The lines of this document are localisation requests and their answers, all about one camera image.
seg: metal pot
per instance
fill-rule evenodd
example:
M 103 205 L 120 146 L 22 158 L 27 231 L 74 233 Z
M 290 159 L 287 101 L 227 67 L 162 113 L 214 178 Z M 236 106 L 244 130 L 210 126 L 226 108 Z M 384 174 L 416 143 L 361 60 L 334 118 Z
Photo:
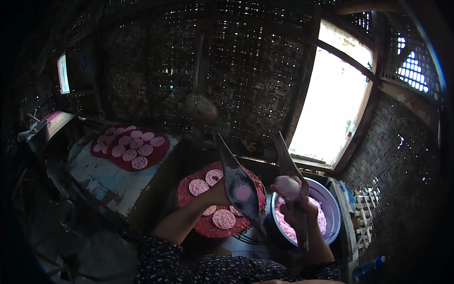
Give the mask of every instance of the metal pot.
M 30 136 L 27 139 L 27 143 L 31 150 L 37 153 L 49 140 L 49 121 L 43 120 L 35 125 L 33 129 L 36 129 L 38 132 L 35 135 Z

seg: floral dress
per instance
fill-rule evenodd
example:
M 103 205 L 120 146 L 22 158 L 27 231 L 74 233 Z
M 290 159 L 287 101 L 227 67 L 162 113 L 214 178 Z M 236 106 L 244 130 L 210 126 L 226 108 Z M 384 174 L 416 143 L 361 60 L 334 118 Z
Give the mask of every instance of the floral dress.
M 181 269 L 178 261 L 182 253 L 183 248 L 179 245 L 149 237 L 138 252 L 139 266 L 134 283 L 249 284 L 271 279 L 289 282 L 305 279 L 341 280 L 339 262 L 336 260 L 306 268 L 306 278 L 302 278 L 272 260 L 241 256 L 208 255 L 186 269 Z

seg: plastic bottle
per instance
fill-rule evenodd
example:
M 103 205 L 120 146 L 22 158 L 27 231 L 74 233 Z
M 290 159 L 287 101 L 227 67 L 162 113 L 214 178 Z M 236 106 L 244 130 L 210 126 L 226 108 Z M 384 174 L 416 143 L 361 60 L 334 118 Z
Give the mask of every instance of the plastic bottle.
M 374 260 L 356 266 L 355 269 L 353 269 L 353 278 L 358 278 L 358 276 L 360 275 L 364 275 L 366 273 L 369 273 L 370 271 L 380 269 L 383 266 L 383 263 L 385 263 L 385 258 L 386 257 L 384 255 L 381 255 Z

